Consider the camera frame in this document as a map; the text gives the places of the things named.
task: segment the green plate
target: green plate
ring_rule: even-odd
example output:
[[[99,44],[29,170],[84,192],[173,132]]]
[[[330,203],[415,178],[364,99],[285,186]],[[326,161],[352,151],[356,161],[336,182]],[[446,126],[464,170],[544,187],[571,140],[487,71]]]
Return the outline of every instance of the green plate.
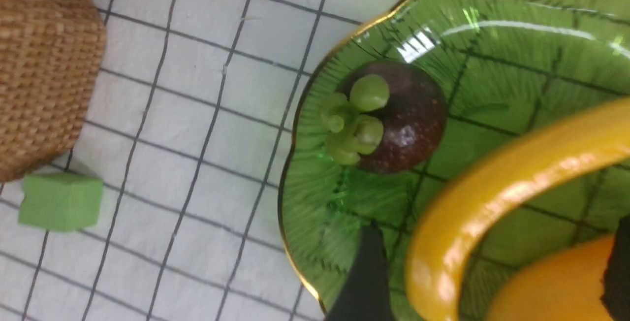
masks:
[[[435,154],[387,176],[335,164],[317,117],[345,76],[382,59],[430,74],[449,110]],[[410,231],[435,194],[506,142],[627,94],[627,0],[403,0],[333,50],[304,90],[279,197],[288,255],[329,308],[360,227],[376,220],[391,265],[394,313],[400,321],[420,320],[405,297],[403,265]],[[569,182],[503,218],[470,260],[462,319],[483,319],[520,267],[616,229],[630,213],[629,183],[630,162]]]

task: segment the woven basket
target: woven basket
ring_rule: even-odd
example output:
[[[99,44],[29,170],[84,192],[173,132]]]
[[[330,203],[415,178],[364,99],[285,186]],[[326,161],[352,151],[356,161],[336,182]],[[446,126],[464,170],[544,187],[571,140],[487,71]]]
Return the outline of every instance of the woven basket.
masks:
[[[72,148],[104,45],[92,0],[0,0],[0,182]]]

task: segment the mangosteen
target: mangosteen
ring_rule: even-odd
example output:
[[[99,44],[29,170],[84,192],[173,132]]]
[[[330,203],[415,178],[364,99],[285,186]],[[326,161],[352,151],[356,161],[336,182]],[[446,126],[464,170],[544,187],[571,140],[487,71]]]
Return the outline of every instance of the mangosteen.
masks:
[[[423,70],[390,61],[348,76],[326,99],[320,119],[326,150],[339,164],[376,173],[410,170],[439,145],[447,106]]]

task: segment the black object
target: black object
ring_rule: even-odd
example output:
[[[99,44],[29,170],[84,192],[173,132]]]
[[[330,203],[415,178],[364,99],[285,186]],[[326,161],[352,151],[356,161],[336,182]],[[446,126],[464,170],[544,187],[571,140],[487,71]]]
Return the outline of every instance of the black object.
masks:
[[[348,279],[326,321],[395,321],[389,303],[383,234],[375,224],[362,229]]]
[[[630,320],[630,216],[619,221],[612,253],[603,273],[601,303],[614,321]]]

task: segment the green cube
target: green cube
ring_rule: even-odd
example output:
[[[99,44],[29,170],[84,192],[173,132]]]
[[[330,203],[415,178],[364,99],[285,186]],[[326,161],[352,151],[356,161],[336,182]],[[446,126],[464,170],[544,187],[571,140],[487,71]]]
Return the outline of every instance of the green cube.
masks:
[[[75,231],[96,224],[103,181],[71,173],[30,175],[24,179],[24,194],[20,224]]]

